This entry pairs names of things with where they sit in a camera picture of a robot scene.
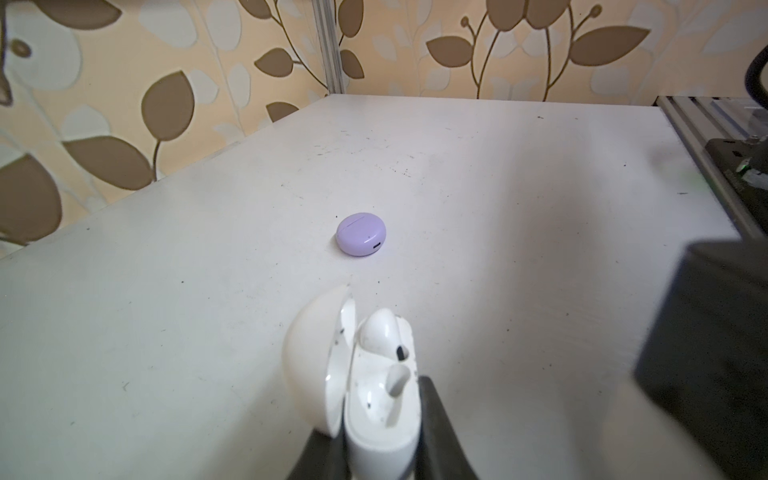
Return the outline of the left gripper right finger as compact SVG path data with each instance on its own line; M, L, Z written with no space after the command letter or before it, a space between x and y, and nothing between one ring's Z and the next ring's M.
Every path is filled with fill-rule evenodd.
M420 376L418 385L422 424L415 457L415 478L477 480L434 382L428 376Z

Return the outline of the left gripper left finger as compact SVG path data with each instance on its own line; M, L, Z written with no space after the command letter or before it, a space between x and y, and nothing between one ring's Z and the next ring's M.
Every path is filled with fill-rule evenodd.
M313 430L288 480L347 480L348 464L344 437Z

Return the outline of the white earbud charging case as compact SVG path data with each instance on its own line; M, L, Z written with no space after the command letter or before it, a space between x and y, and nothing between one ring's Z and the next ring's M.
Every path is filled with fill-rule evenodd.
M410 356L396 362L359 346L358 330L369 316L358 318L348 285L316 296L287 330L283 378L314 430L344 437L354 478L404 479L421 434L413 330L403 317Z

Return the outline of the white earbud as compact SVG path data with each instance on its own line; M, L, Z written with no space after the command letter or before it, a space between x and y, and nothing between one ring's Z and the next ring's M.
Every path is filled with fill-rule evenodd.
M388 308L373 312L360 326L357 334L359 346L366 352L403 362L410 356L405 341L403 317Z

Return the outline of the purple earbud charging case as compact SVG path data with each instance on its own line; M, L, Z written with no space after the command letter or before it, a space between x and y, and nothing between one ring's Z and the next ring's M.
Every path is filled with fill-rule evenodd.
M353 257L376 253L383 246L386 237L387 230L383 220L368 212L355 213L344 218L335 234L340 250Z

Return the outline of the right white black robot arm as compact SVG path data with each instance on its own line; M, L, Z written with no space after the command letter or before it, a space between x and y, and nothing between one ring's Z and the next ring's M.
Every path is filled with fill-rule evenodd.
M712 139L700 169L740 231L686 248L603 425L618 479L767 475L767 139Z

